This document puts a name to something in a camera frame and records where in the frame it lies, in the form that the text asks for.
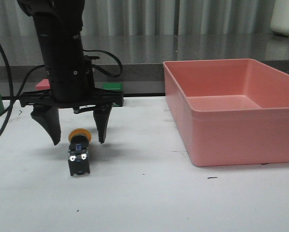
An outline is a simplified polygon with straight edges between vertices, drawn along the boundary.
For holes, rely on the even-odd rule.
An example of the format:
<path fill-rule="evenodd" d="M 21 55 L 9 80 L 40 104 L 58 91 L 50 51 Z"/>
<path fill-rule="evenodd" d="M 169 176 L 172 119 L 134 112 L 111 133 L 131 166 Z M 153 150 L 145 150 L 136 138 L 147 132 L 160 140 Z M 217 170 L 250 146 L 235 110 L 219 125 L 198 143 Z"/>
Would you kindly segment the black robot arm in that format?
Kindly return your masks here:
<path fill-rule="evenodd" d="M 60 142 L 59 109 L 71 108 L 75 114 L 92 111 L 99 142 L 104 143 L 113 105 L 122 106 L 122 91 L 96 88 L 94 70 L 115 78 L 93 64 L 82 46 L 82 0 L 20 0 L 23 12 L 31 16 L 42 52 L 50 88 L 24 92 L 21 106 L 31 105 L 31 117 L 49 134 L 54 144 Z"/>

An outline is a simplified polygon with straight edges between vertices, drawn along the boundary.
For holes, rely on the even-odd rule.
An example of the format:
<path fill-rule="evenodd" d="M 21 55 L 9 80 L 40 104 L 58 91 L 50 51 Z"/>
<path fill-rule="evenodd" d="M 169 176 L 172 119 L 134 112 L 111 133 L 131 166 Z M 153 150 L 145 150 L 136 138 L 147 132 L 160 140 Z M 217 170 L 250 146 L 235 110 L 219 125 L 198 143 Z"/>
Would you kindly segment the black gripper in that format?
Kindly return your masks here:
<path fill-rule="evenodd" d="M 93 111 L 99 143 L 106 139 L 111 104 L 123 105 L 123 92 L 96 88 L 92 68 L 69 70 L 46 69 L 50 88 L 24 92 L 19 96 L 22 107 L 34 105 L 31 118 L 39 123 L 54 145 L 60 142 L 61 129 L 58 108 L 79 108 L 85 105 L 101 105 Z"/>

